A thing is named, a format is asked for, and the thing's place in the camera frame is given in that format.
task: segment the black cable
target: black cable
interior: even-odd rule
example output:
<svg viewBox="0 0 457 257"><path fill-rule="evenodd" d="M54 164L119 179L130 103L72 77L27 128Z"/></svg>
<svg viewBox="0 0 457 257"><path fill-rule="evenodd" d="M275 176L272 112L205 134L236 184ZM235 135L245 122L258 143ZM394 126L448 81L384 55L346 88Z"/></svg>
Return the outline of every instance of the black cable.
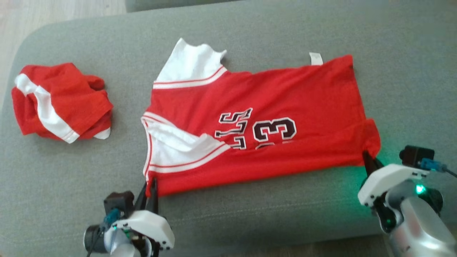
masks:
<svg viewBox="0 0 457 257"><path fill-rule="evenodd" d="M95 241L92 243L92 245L90 246L89 250L87 251L86 257L90 257L90 255L92 254L92 251L94 250L95 244L96 244L97 241L101 238L102 235L103 235L103 230L102 230L102 229L98 229L97 238L96 238Z"/></svg>
<svg viewBox="0 0 457 257"><path fill-rule="evenodd" d="M448 168L443 168L443 170L457 178L457 174L450 171Z"/></svg>

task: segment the clothing tag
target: clothing tag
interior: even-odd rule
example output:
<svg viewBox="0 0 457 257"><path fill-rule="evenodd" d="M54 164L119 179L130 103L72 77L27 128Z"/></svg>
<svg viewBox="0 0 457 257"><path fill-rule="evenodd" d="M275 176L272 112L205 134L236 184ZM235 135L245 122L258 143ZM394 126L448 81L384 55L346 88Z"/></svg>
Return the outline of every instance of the clothing tag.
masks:
<svg viewBox="0 0 457 257"><path fill-rule="evenodd" d="M319 53L309 53L311 57L311 65L322 65L324 62L322 61L322 57Z"/></svg>

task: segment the white stripe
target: white stripe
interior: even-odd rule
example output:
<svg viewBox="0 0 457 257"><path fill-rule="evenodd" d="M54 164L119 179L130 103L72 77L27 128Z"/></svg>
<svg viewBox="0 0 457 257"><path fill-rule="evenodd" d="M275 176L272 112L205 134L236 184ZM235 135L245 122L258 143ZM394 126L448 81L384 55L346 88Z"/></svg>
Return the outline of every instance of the white stripe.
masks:
<svg viewBox="0 0 457 257"><path fill-rule="evenodd" d="M25 95L32 93L35 95L38 103L38 118L49 132L67 143L73 143L80 136L56 113L48 91L33 83L25 74L19 74L15 84Z"/></svg>
<svg viewBox="0 0 457 257"><path fill-rule="evenodd" d="M111 134L111 128L107 128L107 129L95 134L94 137L97 139L107 139L110 136L110 134Z"/></svg>
<svg viewBox="0 0 457 257"><path fill-rule="evenodd" d="M147 172L148 172L148 167L149 167L149 162L150 162L150 156L151 156L151 151L152 149L150 148L151 141L149 140L149 132L148 132L148 127L146 126L146 122L144 120L141 121L141 123L144 126L144 130L146 130L146 138L148 142L148 155L146 155L146 163L144 164L143 167L143 175L146 177L146 181L148 180Z"/></svg>
<svg viewBox="0 0 457 257"><path fill-rule="evenodd" d="M218 157L221 155L223 152L227 151L230 149L230 146L228 145L223 145L207 157L201 159L200 161L191 163L191 164L184 164L181 166L176 166L176 167L155 167L155 166L150 166L149 171L154 171L158 173L173 173L173 172L180 172L180 171L187 171L190 169L197 168L199 166L202 166L206 164L207 162L211 161L212 159Z"/></svg>
<svg viewBox="0 0 457 257"><path fill-rule="evenodd" d="M171 88L183 88L183 87L192 87L192 86L203 86L207 85L210 83L213 83L216 81L218 78L220 78L227 69L225 67L222 67L213 77L205 79L205 80L199 80L199 81L190 81L190 82L177 82L177 83L170 83L170 84L154 84L152 89L171 89Z"/></svg>
<svg viewBox="0 0 457 257"><path fill-rule="evenodd" d="M167 124L167 125L169 125L169 126L176 127L173 123L171 123L171 121L169 121L169 120L167 120L166 118L164 118L164 117L162 117L162 116L159 116L159 115L157 115L157 114L155 114L155 113L152 113L152 112L145 112L145 113L143 114L143 116L141 117L141 120L146 120L146 121L150 121L150 122L157 122L157 121L159 121L159 122L165 123L165 124Z"/></svg>

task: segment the green light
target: green light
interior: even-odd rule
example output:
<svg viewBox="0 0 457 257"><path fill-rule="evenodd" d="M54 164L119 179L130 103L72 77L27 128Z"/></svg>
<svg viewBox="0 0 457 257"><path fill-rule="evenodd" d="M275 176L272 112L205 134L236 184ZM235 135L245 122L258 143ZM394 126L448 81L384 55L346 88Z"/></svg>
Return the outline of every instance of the green light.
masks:
<svg viewBox="0 0 457 257"><path fill-rule="evenodd" d="M422 186L422 185L417 185L416 186L416 193L421 194L423 192L425 192L425 187Z"/></svg>

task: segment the folded red garment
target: folded red garment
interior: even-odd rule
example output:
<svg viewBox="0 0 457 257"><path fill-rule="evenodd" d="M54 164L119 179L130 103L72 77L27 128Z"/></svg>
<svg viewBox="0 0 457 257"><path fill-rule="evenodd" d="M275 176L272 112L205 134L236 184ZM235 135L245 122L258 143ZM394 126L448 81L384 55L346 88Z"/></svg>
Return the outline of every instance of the folded red garment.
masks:
<svg viewBox="0 0 457 257"><path fill-rule="evenodd" d="M72 63L27 65L15 85L14 113L24 135L67 143L110 135L113 105L102 78L84 75Z"/></svg>

